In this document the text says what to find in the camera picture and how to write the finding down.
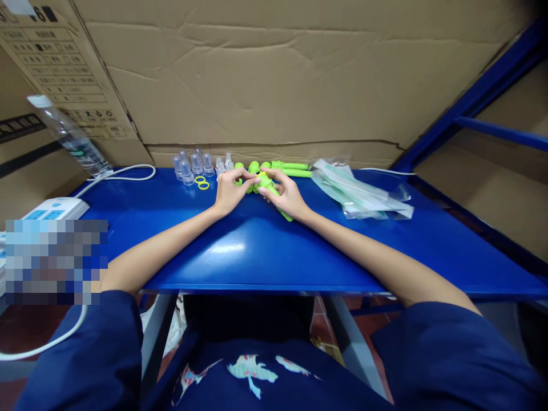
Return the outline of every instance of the forearm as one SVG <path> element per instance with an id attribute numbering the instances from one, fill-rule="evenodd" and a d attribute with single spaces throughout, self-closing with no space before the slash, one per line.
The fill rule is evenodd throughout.
<path id="1" fill-rule="evenodd" d="M 417 260 L 314 212 L 301 222 L 377 277 L 404 306 L 440 301 L 479 313 L 466 294 Z"/>
<path id="2" fill-rule="evenodd" d="M 136 295 L 168 261 L 222 217 L 209 208 L 130 248 L 109 263 L 101 291 L 116 289 Z"/>

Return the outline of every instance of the transparent plastic cap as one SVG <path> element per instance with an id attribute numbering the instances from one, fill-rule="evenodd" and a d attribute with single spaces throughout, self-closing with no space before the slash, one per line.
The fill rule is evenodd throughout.
<path id="1" fill-rule="evenodd" d="M 188 161 L 188 154 L 185 150 L 179 151 L 179 157 L 181 157 L 181 160 Z"/>
<path id="2" fill-rule="evenodd" d="M 198 153 L 192 153 L 192 155 L 190 156 L 190 163 L 192 165 L 192 172 L 194 173 L 194 175 L 202 175 L 204 173 L 202 159 L 198 155 Z"/>
<path id="3" fill-rule="evenodd" d="M 173 168 L 175 171 L 181 171 L 181 157 L 173 156 Z"/>
<path id="4" fill-rule="evenodd" d="M 36 108 L 53 107 L 51 100 L 44 95 L 28 96 L 27 100 Z"/>
<path id="5" fill-rule="evenodd" d="M 204 153 L 204 174 L 207 177 L 215 175 L 215 167 L 213 166 L 213 157 L 210 153 Z"/>
<path id="6" fill-rule="evenodd" d="M 185 186 L 191 186 L 194 184 L 194 174 L 192 174 L 192 168 L 188 161 L 181 160 L 179 163 L 181 166 L 181 176 L 183 177 L 183 183 Z"/>

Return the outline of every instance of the hand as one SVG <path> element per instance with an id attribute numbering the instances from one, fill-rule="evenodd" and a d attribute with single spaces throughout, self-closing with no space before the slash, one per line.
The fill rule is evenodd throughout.
<path id="1" fill-rule="evenodd" d="M 245 182 L 241 186 L 234 184 L 235 180 L 244 178 Z M 217 199 L 213 209 L 225 217 L 228 215 L 244 197 L 247 189 L 253 184 L 260 183 L 261 179 L 256 174 L 252 174 L 245 168 L 237 168 L 219 175 L 217 182 Z"/>
<path id="2" fill-rule="evenodd" d="M 259 187 L 259 193 L 261 193 L 264 198 L 296 220 L 301 220 L 312 213 L 310 207 L 304 202 L 303 197 L 297 188 L 297 184 L 287 177 L 282 170 L 261 168 L 261 171 L 266 172 L 271 179 L 280 182 L 280 184 L 276 184 L 276 189 L 280 193 L 280 196 L 277 196 L 264 187 Z"/>

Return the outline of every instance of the pixelated area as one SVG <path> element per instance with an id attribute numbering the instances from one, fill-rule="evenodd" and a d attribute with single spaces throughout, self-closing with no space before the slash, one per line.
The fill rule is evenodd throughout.
<path id="1" fill-rule="evenodd" d="M 107 220 L 7 220 L 7 304 L 99 304 Z"/>

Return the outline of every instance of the navy blue shirt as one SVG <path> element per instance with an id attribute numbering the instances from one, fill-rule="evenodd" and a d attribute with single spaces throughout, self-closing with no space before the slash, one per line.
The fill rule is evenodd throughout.
<path id="1" fill-rule="evenodd" d="M 79 314 L 71 308 L 52 339 Z M 450 304 L 416 304 L 373 336 L 395 405 L 304 340 L 192 332 L 140 405 L 142 337 L 133 297 L 102 293 L 80 329 L 40 356 L 17 409 L 546 409 L 531 367 L 483 317 Z"/>

